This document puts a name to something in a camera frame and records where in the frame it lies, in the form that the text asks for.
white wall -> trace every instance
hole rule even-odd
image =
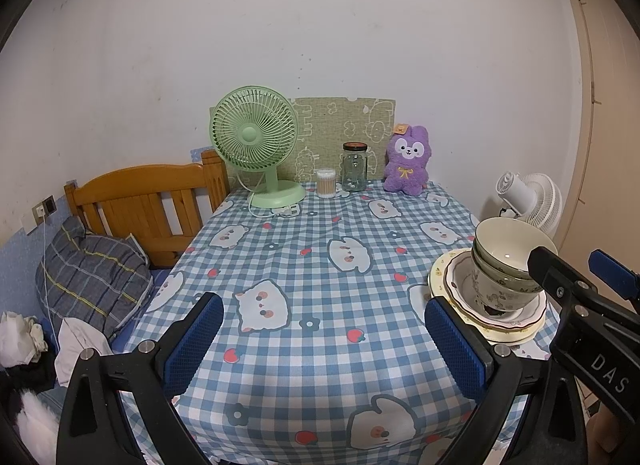
[[[188,162],[249,83],[396,99],[476,214],[507,169],[566,192],[579,74],[568,0],[34,0],[0,52],[0,243],[66,180]]]

wooden door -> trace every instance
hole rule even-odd
[[[593,121],[560,255],[601,294],[629,307],[589,272],[588,258],[603,249],[640,271],[640,40],[615,1],[579,1],[591,53]]]

fan base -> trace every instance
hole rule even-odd
[[[288,207],[293,203],[302,201],[306,196],[306,190],[294,181],[278,180],[278,190],[267,192],[266,185],[258,185],[251,206],[258,209],[279,209]]]

tablecloth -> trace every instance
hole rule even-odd
[[[470,246],[477,220],[442,187],[320,199],[294,217],[255,218],[246,191],[215,211],[142,316],[127,347],[159,339],[203,292],[225,320],[175,409],[216,463],[428,465],[474,408],[436,349],[412,286],[442,253]],[[558,326],[549,307],[540,352]],[[498,440],[513,435],[524,398]],[[130,397],[140,447],[158,458]]]

wooden bed frame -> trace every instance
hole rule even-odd
[[[98,176],[82,187],[65,185],[65,194],[71,213],[86,228],[107,235],[99,204],[113,236],[135,235],[155,267],[172,267],[202,228],[194,194],[198,188],[206,188],[212,210],[229,192],[225,163],[214,150],[202,153],[202,164],[129,167]],[[171,194],[181,235],[171,232],[161,192]]]

